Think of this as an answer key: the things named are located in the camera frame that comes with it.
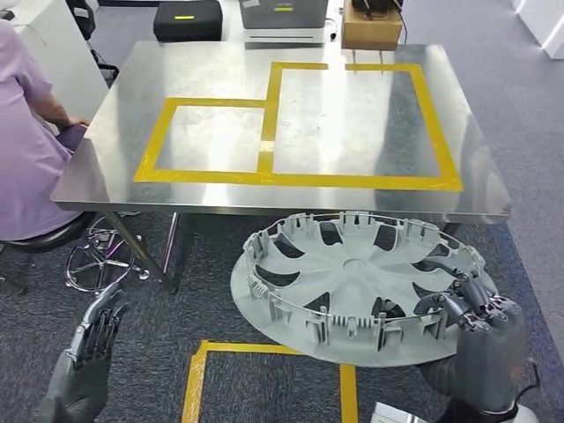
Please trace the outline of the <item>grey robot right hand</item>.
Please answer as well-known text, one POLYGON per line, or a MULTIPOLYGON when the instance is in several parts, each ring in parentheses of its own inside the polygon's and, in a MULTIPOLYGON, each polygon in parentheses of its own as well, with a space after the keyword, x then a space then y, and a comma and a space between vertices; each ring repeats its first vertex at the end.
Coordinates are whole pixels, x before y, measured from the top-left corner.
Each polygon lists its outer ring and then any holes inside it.
POLYGON ((463 414, 490 421, 514 417, 517 384, 525 361, 522 308, 454 258, 431 256, 422 263, 426 270, 445 271, 453 281, 445 291, 421 298, 415 313, 442 308, 459 329, 455 354, 421 365, 423 378, 450 398, 447 414, 453 421, 461 421, 463 414))

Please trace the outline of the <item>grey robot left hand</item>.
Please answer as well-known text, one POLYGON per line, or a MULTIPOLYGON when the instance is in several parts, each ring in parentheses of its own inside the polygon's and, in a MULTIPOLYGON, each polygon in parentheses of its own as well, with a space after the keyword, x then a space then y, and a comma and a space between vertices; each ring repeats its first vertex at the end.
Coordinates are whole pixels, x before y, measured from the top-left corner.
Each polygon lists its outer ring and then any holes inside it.
POLYGON ((128 304, 119 304, 122 290, 112 283, 91 304, 69 347, 59 355, 38 422, 85 422, 107 404, 109 373, 115 340, 128 304))

